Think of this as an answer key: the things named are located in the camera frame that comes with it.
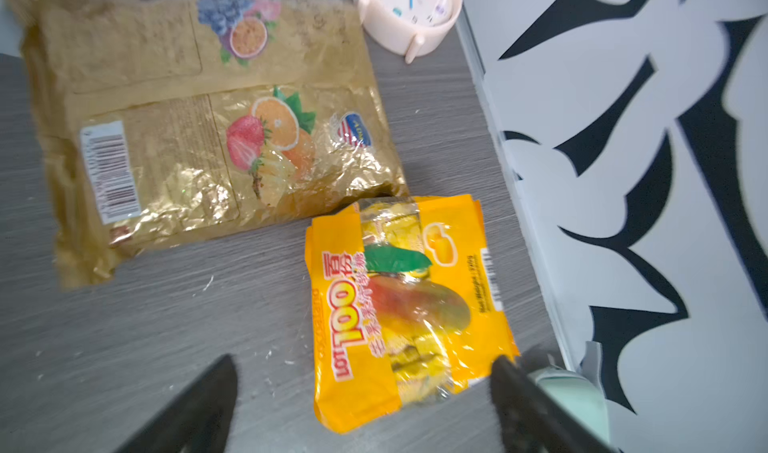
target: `gray wooden table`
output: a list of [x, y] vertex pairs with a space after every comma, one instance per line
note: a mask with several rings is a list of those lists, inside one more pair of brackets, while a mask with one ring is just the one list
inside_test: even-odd
[[[413, 193], [482, 200], [518, 345], [555, 350], [456, 33], [411, 66], [369, 50]], [[228, 451], [502, 449], [486, 383], [344, 436], [315, 419], [309, 220], [145, 254], [62, 292], [33, 131], [24, 65], [0, 55], [0, 451], [112, 451], [225, 352], [240, 372]]]

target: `black and white patterned wall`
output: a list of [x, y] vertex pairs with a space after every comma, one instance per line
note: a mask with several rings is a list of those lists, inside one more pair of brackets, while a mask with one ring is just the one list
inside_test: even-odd
[[604, 346], [616, 446], [764, 451], [768, 0], [465, 5], [564, 351]]

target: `candy package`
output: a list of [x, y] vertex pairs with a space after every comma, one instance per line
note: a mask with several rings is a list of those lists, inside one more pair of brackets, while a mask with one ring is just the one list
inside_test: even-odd
[[8, 0], [67, 286], [143, 249], [407, 194], [354, 6]]
[[364, 199], [312, 220], [315, 413], [345, 433], [518, 355], [470, 196]]

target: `barcode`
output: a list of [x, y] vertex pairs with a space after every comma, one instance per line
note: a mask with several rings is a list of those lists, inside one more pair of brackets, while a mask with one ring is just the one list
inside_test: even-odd
[[130, 172], [123, 122], [87, 126], [80, 130], [80, 141], [101, 222], [139, 216], [141, 205]]
[[491, 290], [493, 307], [496, 308], [497, 312], [503, 312], [502, 294], [498, 291], [498, 285], [496, 285], [496, 272], [493, 269], [493, 261], [491, 261], [491, 253], [488, 251], [488, 248], [480, 248], [480, 258], [482, 259], [482, 267], [485, 269], [485, 277], [488, 278], [488, 289]]

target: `yellow candy bag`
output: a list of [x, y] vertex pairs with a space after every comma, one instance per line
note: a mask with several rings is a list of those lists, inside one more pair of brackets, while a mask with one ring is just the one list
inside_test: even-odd
[[460, 393], [519, 355], [469, 195], [367, 199], [314, 218], [305, 260], [315, 413], [337, 433]]

